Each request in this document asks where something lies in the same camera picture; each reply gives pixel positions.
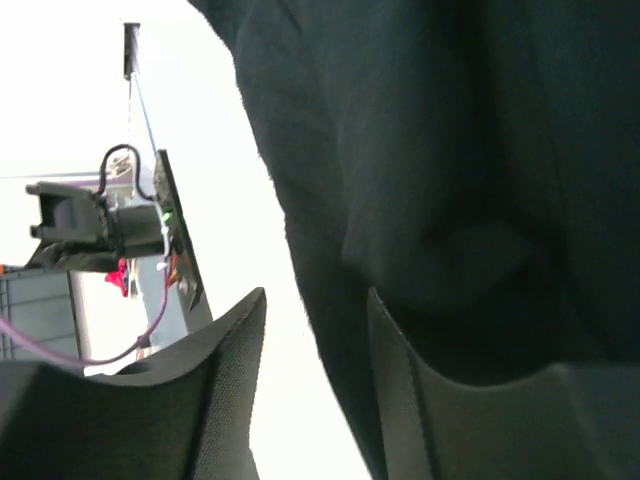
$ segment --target pink cable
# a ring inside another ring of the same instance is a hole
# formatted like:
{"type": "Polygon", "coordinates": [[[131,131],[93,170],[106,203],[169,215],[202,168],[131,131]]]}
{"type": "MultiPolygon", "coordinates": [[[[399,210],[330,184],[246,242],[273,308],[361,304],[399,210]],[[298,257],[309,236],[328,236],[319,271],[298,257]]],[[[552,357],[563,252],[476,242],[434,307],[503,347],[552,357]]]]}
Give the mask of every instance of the pink cable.
{"type": "Polygon", "coordinates": [[[140,337],[138,337],[138,339],[133,345],[127,348],[120,355],[117,355],[113,358],[109,358],[107,360],[92,360],[88,358],[76,358],[71,355],[66,355],[64,353],[49,350],[48,348],[43,347],[38,342],[29,338],[29,336],[24,332],[15,328],[11,323],[9,323],[9,321],[6,318],[2,316],[0,316],[0,330],[6,333],[14,342],[16,342],[21,347],[25,348],[26,350],[29,350],[32,353],[35,353],[36,355],[44,359],[50,360],[54,363],[62,363],[62,364],[72,365],[77,367],[95,367],[99,365],[109,365],[110,363],[114,363],[114,362],[117,362],[118,360],[122,360],[127,355],[134,352],[138,347],[142,345],[142,343],[147,338],[149,338],[151,333],[153,333],[156,327],[160,324],[160,321],[164,316],[164,312],[167,308],[167,300],[169,298],[168,279],[170,275],[169,265],[171,263],[169,255],[165,257],[164,263],[165,263],[165,267],[164,267],[165,282],[164,282],[164,288],[162,289],[162,301],[160,302],[160,311],[156,315],[156,318],[151,323],[151,325],[149,325],[149,328],[147,329],[147,331],[143,333],[140,337]]]}

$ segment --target black cable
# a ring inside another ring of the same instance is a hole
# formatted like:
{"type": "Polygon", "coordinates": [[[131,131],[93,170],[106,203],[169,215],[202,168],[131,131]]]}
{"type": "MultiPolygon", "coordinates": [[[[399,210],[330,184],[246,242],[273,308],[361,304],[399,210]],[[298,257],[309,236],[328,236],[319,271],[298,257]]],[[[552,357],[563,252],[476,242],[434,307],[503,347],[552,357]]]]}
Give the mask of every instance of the black cable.
{"type": "Polygon", "coordinates": [[[136,192],[138,193],[138,195],[149,202],[156,201],[155,195],[147,195],[142,191],[142,188],[140,186],[140,171],[142,170],[142,162],[140,161],[140,152],[136,147],[128,143],[120,143],[118,145],[115,145],[111,147],[109,150],[107,150],[107,153],[105,153],[104,158],[102,159],[102,163],[100,164],[100,170],[98,171],[100,183],[98,184],[98,190],[96,190],[95,192],[96,195],[102,195],[107,189],[107,163],[109,163],[109,158],[111,157],[111,155],[113,155],[119,150],[127,150],[129,153],[133,153],[133,161],[135,162],[135,175],[133,179],[133,186],[136,189],[136,192]]]}

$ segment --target black cylinder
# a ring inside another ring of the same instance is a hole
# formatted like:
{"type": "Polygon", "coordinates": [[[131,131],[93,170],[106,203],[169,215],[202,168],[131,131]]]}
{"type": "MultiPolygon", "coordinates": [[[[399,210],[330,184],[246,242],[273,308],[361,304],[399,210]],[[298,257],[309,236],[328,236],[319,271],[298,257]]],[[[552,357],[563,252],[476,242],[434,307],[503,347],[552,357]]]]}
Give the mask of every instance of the black cylinder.
{"type": "Polygon", "coordinates": [[[121,208],[113,217],[116,242],[124,258],[164,253],[161,223],[153,205],[121,208]]]}

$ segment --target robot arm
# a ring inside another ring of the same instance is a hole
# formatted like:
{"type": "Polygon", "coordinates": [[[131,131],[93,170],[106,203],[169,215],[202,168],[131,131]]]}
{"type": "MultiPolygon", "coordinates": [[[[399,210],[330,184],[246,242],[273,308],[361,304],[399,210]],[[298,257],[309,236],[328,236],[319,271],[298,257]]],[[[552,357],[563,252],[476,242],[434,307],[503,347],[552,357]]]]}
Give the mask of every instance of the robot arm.
{"type": "Polygon", "coordinates": [[[121,258],[161,255],[164,239],[153,204],[110,209],[89,190],[3,180],[11,206],[0,240],[0,262],[24,268],[112,272],[121,258]]]}

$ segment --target red cloth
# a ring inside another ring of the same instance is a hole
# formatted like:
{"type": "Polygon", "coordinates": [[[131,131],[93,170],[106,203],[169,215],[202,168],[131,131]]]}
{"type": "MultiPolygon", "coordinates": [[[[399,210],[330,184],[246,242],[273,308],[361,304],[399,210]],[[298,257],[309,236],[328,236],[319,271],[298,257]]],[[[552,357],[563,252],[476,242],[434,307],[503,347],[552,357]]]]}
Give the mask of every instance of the red cloth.
{"type": "Polygon", "coordinates": [[[127,285],[124,283],[124,277],[127,273],[127,261],[124,258],[121,258],[118,262],[118,271],[107,273],[107,276],[104,277],[104,281],[115,285],[116,287],[120,287],[120,291],[122,292],[123,297],[129,296],[129,290],[127,285]]]}

